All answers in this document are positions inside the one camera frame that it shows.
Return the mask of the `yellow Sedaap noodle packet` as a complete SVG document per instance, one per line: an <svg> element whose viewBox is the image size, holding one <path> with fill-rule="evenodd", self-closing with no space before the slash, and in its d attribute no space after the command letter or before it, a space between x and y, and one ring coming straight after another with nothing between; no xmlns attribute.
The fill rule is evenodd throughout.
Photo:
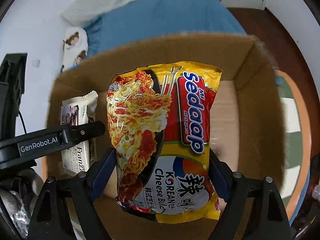
<svg viewBox="0 0 320 240"><path fill-rule="evenodd" d="M159 223L217 220L209 178L210 110L222 72L180 61L116 75L106 93L117 202Z"/></svg>

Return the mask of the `green checkered mat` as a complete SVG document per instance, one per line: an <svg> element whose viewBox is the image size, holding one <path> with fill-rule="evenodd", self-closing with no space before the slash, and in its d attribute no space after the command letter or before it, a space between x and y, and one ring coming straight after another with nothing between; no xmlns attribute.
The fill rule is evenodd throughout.
<svg viewBox="0 0 320 240"><path fill-rule="evenodd" d="M279 190L291 224L306 196L310 177L311 126L303 96L294 80L275 70L285 127L284 179Z"/></svg>

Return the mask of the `bear print pillow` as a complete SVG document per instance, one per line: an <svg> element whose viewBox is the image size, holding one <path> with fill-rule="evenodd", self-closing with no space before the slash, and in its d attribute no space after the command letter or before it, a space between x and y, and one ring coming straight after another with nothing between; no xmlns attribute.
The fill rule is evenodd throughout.
<svg viewBox="0 0 320 240"><path fill-rule="evenodd" d="M87 33L80 27L69 27L63 40L63 59L61 72L78 66L87 58Z"/></svg>

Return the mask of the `blue bed sheet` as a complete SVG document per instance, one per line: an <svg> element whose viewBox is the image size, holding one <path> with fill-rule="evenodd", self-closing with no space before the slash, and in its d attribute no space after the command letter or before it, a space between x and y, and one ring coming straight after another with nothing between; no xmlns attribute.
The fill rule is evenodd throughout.
<svg viewBox="0 0 320 240"><path fill-rule="evenodd" d="M84 26L84 30L88 56L169 34L246 33L218 0L136 0L99 15Z"/></svg>

